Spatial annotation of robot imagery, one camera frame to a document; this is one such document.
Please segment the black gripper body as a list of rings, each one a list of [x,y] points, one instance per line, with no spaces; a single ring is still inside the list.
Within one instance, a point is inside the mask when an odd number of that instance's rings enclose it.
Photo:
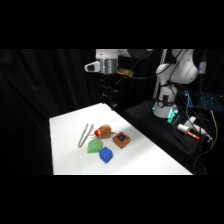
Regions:
[[[99,77],[99,96],[101,98],[112,98],[116,93],[115,78],[113,75],[101,74]]]

